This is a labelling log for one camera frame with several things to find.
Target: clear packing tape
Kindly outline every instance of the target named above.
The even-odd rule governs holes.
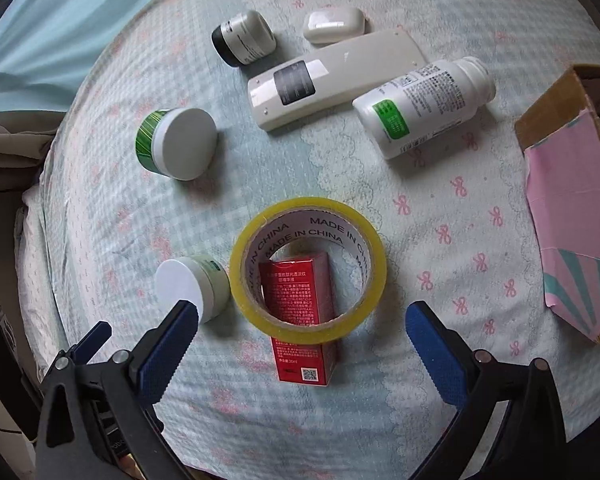
[[[323,238],[348,251],[362,277],[359,300],[326,323],[299,326],[280,321],[264,308],[259,264],[279,248],[301,238]],[[319,344],[346,336],[380,301],[386,282],[386,257],[378,233],[355,209],[327,198],[285,200],[268,207],[243,229],[229,263],[235,303],[265,334],[295,344]]]

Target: qr code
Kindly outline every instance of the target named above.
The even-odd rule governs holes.
[[[303,381],[318,382],[318,368],[300,368]]]

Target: small round container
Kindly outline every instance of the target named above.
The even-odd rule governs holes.
[[[193,180],[211,163],[217,143],[216,124],[204,110],[156,110],[138,128],[136,155],[149,171]]]
[[[229,300],[229,278],[207,254],[165,260],[155,271],[154,284],[160,306],[190,301],[198,308],[198,324],[220,314]]]
[[[276,49],[276,38],[259,12],[247,10],[218,25],[211,41],[229,66],[244,66]]]

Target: red product box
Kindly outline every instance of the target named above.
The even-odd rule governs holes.
[[[334,318],[327,253],[293,256],[260,264],[262,292],[269,312],[295,325]],[[289,383],[326,386],[336,364],[335,341],[296,345],[271,338],[278,378]]]

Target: white jar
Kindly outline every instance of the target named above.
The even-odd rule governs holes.
[[[180,300],[193,303],[202,325],[220,314],[229,300],[229,278],[208,254],[163,261],[154,276],[158,304],[171,309]]]
[[[211,163],[217,143],[216,124],[204,110],[156,110],[138,128],[136,156],[146,170],[193,180]]]
[[[354,99],[353,107],[382,156],[393,158],[471,119],[495,95],[487,68],[467,56],[397,77]]]
[[[276,49],[276,37],[256,10],[241,12],[211,33],[218,54],[229,66],[245,66]]]

